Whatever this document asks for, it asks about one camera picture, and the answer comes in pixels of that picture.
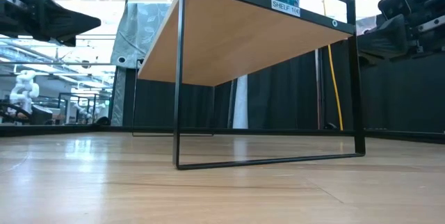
gray tarp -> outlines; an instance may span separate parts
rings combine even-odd
[[[169,7],[169,3],[128,3],[116,33],[111,63],[136,68],[136,60],[149,51]]]

wooden shelf board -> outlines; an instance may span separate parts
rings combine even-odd
[[[174,0],[139,79],[175,82],[178,7]],[[237,0],[186,0],[183,83],[217,86],[350,36]]]

shelf label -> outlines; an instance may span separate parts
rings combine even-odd
[[[272,8],[284,13],[288,13],[290,15],[294,15],[296,17],[300,16],[300,8],[296,6],[291,6],[287,3],[277,1],[277,0],[270,0],[272,2]]]

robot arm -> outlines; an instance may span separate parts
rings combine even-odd
[[[416,58],[445,50],[445,0],[381,0],[377,27],[358,37],[364,58]]]
[[[100,19],[63,8],[53,0],[0,0],[0,34],[32,35],[76,46],[76,35],[101,25]]]
[[[105,109],[105,107],[106,107],[105,103],[101,103],[101,104],[96,105],[96,107],[95,107],[95,115],[99,115],[100,112],[102,111],[102,109]],[[90,107],[88,112],[92,113],[92,107]]]
[[[32,98],[40,94],[39,85],[34,83],[35,72],[33,70],[23,70],[15,79],[15,87],[11,90],[10,103],[21,104],[21,108],[28,113],[32,113]]]
[[[74,103],[74,107],[79,111],[81,115],[84,115],[87,119],[91,119],[91,114],[89,114],[86,109],[78,105],[77,103]]]

wooden floor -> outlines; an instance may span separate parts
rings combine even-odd
[[[0,139],[0,223],[444,223],[445,145],[368,139],[364,158],[177,171],[172,139]],[[188,137],[184,162],[352,152],[348,138]]]

